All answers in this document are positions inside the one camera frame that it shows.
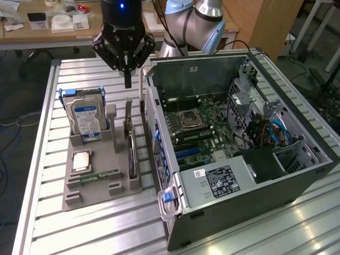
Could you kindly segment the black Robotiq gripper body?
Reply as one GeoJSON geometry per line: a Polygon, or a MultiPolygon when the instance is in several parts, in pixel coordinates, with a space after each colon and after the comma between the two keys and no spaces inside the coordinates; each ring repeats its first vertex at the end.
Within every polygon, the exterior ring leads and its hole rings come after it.
{"type": "Polygon", "coordinates": [[[101,1],[102,35],[118,57],[121,71],[133,71],[143,52],[146,34],[142,1],[101,1]]]}

